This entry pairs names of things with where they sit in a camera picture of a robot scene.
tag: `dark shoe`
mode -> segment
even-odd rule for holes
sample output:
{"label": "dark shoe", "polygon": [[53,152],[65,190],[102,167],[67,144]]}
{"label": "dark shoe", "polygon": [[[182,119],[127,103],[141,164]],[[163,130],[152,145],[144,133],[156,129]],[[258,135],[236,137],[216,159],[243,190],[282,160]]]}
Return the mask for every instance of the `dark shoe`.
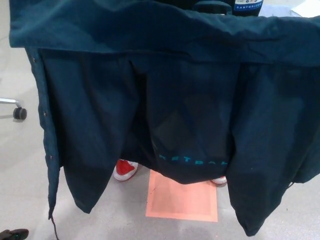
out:
{"label": "dark shoe", "polygon": [[0,240],[25,240],[29,235],[27,229],[5,230],[0,232]]}

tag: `white paper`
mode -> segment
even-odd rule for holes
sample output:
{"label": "white paper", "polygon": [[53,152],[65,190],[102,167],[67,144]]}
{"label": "white paper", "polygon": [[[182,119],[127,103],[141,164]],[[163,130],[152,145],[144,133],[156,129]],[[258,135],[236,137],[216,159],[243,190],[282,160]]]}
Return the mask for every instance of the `white paper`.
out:
{"label": "white paper", "polygon": [[320,16],[320,0],[306,0],[292,9],[295,13],[304,18]]}

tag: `chair leg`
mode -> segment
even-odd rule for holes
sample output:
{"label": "chair leg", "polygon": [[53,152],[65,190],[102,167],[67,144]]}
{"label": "chair leg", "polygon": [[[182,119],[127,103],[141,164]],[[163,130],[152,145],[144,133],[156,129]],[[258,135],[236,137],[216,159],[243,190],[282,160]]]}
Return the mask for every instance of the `chair leg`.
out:
{"label": "chair leg", "polygon": [[0,98],[0,104],[15,104],[16,109],[13,111],[13,117],[17,120],[25,120],[27,118],[27,110],[22,108],[21,103],[15,99]]}
{"label": "chair leg", "polygon": [[0,98],[0,104],[15,104],[17,108],[22,108],[21,103],[15,99]]}

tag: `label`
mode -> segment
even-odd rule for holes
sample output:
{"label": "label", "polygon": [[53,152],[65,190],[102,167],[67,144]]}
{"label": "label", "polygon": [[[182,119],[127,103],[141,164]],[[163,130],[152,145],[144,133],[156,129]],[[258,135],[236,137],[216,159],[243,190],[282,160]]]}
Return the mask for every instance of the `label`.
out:
{"label": "label", "polygon": [[262,7],[264,0],[235,0],[234,11],[252,11]]}

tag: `black bag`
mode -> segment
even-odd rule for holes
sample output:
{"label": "black bag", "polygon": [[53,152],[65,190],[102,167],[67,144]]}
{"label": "black bag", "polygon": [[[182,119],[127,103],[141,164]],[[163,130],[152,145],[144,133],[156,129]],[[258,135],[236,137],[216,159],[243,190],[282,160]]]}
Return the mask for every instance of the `black bag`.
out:
{"label": "black bag", "polygon": [[202,13],[232,14],[242,17],[258,16],[263,5],[263,0],[158,0],[157,2],[184,10],[193,9]]}

